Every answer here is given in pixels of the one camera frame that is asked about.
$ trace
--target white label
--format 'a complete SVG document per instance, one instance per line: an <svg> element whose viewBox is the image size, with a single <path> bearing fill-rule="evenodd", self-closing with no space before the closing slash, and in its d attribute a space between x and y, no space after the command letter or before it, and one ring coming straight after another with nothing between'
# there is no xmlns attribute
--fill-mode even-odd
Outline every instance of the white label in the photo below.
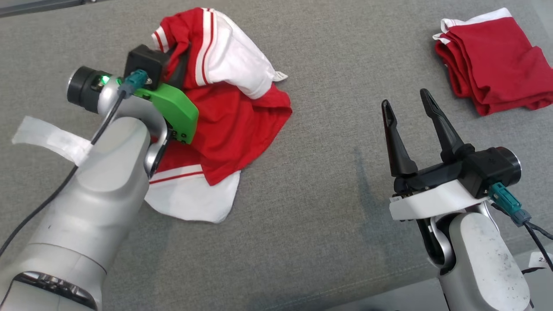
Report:
<svg viewBox="0 0 553 311"><path fill-rule="evenodd" d="M288 75L286 74L283 74L282 72L280 71L275 71L275 76L273 77L273 81L274 82L279 82L279 81L282 81L284 79L288 78Z"/></svg>
<svg viewBox="0 0 553 311"><path fill-rule="evenodd" d="M547 253L549 258L552 258L553 255ZM533 252L530 255L530 262L528 263L529 268L549 268L547 262L545 261L544 255L541 252Z"/></svg>
<svg viewBox="0 0 553 311"><path fill-rule="evenodd" d="M399 200L401 200L401 199L403 199L403 198L402 198L401 196L399 196L399 195L398 195L398 196L392 196L392 197L390 198L390 203L399 201Z"/></svg>

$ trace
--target gray fabric surface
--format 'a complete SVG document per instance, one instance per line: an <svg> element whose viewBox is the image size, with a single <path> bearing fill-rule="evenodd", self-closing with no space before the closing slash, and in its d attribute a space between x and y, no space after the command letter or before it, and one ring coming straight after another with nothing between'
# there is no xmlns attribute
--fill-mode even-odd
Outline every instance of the gray fabric surface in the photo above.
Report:
<svg viewBox="0 0 553 311"><path fill-rule="evenodd" d="M419 167L439 144L419 89L428 88L465 141L506 146L523 165L512 191L546 229L553 108L479 117L456 99L431 36L444 17L508 7L549 61L553 44L536 12L517 0L114 0L0 19L0 240L62 181L70 163L10 139L25 115L91 137L98 116L66 102L80 65L122 72L127 51L149 43L162 17L194 6L231 17L290 77L294 114L242 173L220 225L184 222L144 206L105 284L106 310L321 309L434 277L413 222L392 221L380 102L394 106ZM492 212L515 252L525 230ZM32 234L28 225L0 261Z"/></svg>

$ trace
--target black cable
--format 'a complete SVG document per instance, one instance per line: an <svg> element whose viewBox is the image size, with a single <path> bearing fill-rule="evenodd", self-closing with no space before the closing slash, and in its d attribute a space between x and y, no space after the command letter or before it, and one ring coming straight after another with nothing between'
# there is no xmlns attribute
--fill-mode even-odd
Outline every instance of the black cable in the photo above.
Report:
<svg viewBox="0 0 553 311"><path fill-rule="evenodd" d="M549 255L547 254L544 246L541 244L540 240L538 239L538 236L536 236L534 229L532 229L532 227L528 224L527 221L525 221L523 224L524 224L524 227L526 227L526 229L528 230L528 233L530 234L530 236L532 237L532 239L534 240L538 248L540 249L541 254L544 255L544 259L547 262L549 269L553 271L553 262L551 262L551 258L549 258Z"/></svg>
<svg viewBox="0 0 553 311"><path fill-rule="evenodd" d="M111 123L111 120L113 119L113 116L115 115L115 113L117 112L117 109L121 105L121 102L125 98L125 95L126 93L124 91L122 91L119 94L119 97L115 102L115 105L113 105L113 107L109 111L109 114L107 115L107 117L104 119L104 122L100 126L100 129L96 132L96 134L90 141L91 144L93 145L96 144L100 136L102 136L102 134L104 133L108 125ZM40 204L39 207L37 207L33 212L31 212L27 217L25 217L25 219L23 219L23 221L12 231L12 233L8 236L8 238L2 245L2 248L0 248L0 256L2 256L4 251L8 248L8 245L12 242L12 240L15 238L17 233L19 233L19 231L23 228L23 226L25 226L36 214L42 211L48 204L50 204L56 198L56 196L65 188L65 186L67 186L71 178L73 178L73 175L75 175L75 172L77 171L78 168L79 167L75 165L71 169L71 171L69 172L65 180L61 183L61 185L52 194L50 194L50 196L46 200L44 200L44 202L42 202L42 204Z"/></svg>
<svg viewBox="0 0 553 311"><path fill-rule="evenodd" d="M495 208L496 210L498 210L498 211L504 213L505 215L509 216L509 214L507 214L506 211L504 211L502 208L500 208L499 205L497 205L497 203L492 202L492 206L493 206L493 208Z"/></svg>
<svg viewBox="0 0 553 311"><path fill-rule="evenodd" d="M543 234L546 238L550 239L550 240L553 240L553 234L545 231L545 229L543 229L542 227L540 226L536 226L534 224L532 224L530 221L528 221L528 225L530 225L530 228L540 232L541 234Z"/></svg>
<svg viewBox="0 0 553 311"><path fill-rule="evenodd" d="M543 268L543 267L534 267L534 268L524 269L521 272L522 272L522 274L527 274L527 273L531 273L531 272L541 270L541 269L545 269L545 268Z"/></svg>
<svg viewBox="0 0 553 311"><path fill-rule="evenodd" d="M96 134L94 135L92 140L90 140L90 144L94 145L94 144L96 144L98 139L100 139L100 136L102 136L102 134L106 130L107 126L111 123L111 119L113 119L113 116L115 116L115 113L119 109L119 106L121 105L121 102L125 98L126 94L127 93L125 91L121 91L119 93L119 97L117 98L117 101L115 102L115 105L113 105L113 107L109 111L107 117L104 120L104 123L102 123L102 125L100 126L100 129L98 130L98 132L96 132Z"/></svg>

